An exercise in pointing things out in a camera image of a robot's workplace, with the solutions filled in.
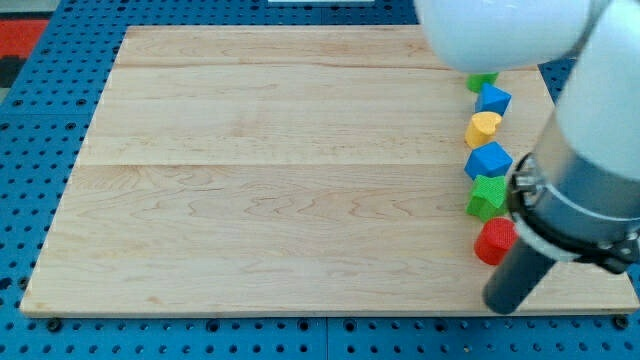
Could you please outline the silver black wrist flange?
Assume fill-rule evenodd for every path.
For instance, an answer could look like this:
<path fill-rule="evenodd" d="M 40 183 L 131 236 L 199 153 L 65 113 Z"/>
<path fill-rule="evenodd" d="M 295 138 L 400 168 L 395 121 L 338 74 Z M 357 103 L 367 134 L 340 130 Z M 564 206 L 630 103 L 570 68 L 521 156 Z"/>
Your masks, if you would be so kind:
<path fill-rule="evenodd" d="M 639 153 L 551 115 L 511 174 L 508 203 L 523 241 L 556 261 L 614 274 L 639 261 Z"/>

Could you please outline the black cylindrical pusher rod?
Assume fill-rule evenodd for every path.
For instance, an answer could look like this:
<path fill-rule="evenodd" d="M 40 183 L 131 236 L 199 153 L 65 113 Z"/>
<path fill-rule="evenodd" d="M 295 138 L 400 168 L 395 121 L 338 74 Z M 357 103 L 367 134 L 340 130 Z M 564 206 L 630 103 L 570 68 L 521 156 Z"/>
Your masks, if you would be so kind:
<path fill-rule="evenodd" d="M 485 305 L 497 314 L 513 313 L 555 264 L 554 259 L 518 239 L 485 284 Z"/>

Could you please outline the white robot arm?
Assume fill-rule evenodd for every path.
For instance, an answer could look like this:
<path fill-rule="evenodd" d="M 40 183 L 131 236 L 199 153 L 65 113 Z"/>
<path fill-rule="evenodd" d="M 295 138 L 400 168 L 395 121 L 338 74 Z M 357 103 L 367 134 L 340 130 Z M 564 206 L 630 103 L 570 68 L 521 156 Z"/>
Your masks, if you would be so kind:
<path fill-rule="evenodd" d="M 639 258 L 639 4 L 419 0 L 434 53 L 467 74 L 574 60 L 507 186 L 518 240 L 483 290 L 515 311 L 559 261 L 624 272 Z"/>

